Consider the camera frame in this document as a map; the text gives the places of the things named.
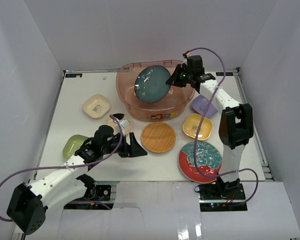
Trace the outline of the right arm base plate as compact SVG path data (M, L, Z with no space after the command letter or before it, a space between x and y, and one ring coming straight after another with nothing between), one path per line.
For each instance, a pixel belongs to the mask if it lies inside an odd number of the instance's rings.
M221 188L213 184L199 184L195 191L199 193L202 203L242 203L246 200L243 185L240 183L237 188L222 191Z

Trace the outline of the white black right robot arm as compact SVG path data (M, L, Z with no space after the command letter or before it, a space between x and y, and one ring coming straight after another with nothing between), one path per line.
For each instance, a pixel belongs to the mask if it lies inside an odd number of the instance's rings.
M240 186L240 163L243 151L254 135L253 110L250 104L242 104L221 88L216 78L205 73L202 57L183 55L185 60L178 64L166 81L167 85L186 87L190 85L200 95L209 99L220 114L218 135L223 143L221 168L216 179L216 195L226 200Z

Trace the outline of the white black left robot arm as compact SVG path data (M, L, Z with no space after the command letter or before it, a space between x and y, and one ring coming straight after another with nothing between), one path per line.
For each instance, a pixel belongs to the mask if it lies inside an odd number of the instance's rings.
M112 127L101 125L60 168L35 182L18 185L13 191L7 215L25 235L33 234L43 225L47 213L76 199L89 200L95 196L96 182L87 173L104 156L111 154L136 158L148 153L137 142L134 133L129 133L127 141L123 134L114 134Z

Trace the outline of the red and teal plate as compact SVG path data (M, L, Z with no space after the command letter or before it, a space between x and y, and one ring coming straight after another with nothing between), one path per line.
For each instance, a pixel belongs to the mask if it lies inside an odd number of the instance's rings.
M222 165L220 152L210 143L202 140L197 141L196 162L201 175L195 167L194 161L194 141L185 144L178 155L178 165L180 171L189 180L200 183L210 184L217 178L212 177L218 174Z

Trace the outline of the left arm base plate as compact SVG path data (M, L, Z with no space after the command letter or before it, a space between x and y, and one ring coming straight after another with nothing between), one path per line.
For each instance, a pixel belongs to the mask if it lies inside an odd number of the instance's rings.
M111 210L111 185L96 185L88 188L83 197L66 204L64 210Z

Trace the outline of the dark teal round plate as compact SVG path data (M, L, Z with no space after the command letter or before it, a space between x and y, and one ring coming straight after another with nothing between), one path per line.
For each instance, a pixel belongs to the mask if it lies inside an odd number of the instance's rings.
M146 104L159 102L171 88L169 84L166 84L170 77L170 72L163 66L152 65L145 68L134 83L136 97Z

